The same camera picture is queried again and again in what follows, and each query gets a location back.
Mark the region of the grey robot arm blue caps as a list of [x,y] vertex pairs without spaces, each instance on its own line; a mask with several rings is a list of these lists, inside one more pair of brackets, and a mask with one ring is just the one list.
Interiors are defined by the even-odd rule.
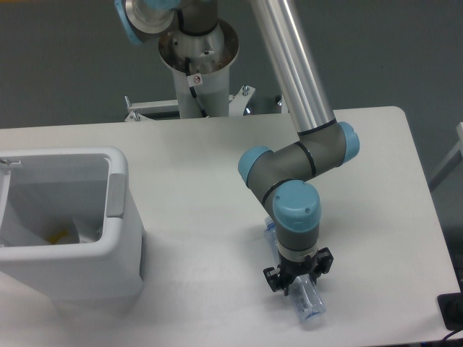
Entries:
[[[219,17],[216,1],[114,5],[133,43],[158,39],[161,58],[174,75],[183,119],[230,114],[229,68],[239,41]],[[264,276],[273,291],[288,292],[298,277],[316,279],[331,268],[331,252],[318,247],[320,197],[310,180],[353,159],[360,141],[328,104],[293,2],[252,1],[250,6],[298,139],[277,151],[249,149],[238,171],[276,225],[279,263],[266,268]]]

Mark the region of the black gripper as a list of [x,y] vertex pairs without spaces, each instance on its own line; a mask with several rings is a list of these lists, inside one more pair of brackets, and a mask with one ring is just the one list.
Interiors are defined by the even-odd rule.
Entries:
[[324,247],[319,249],[310,259],[311,263],[310,267],[308,267],[305,260],[293,262],[279,253],[279,266],[277,268],[267,267],[263,270],[272,292],[283,291],[284,295],[288,296],[288,286],[300,275],[308,274],[314,280],[314,283],[317,283],[319,277],[330,271],[334,256],[328,247]]

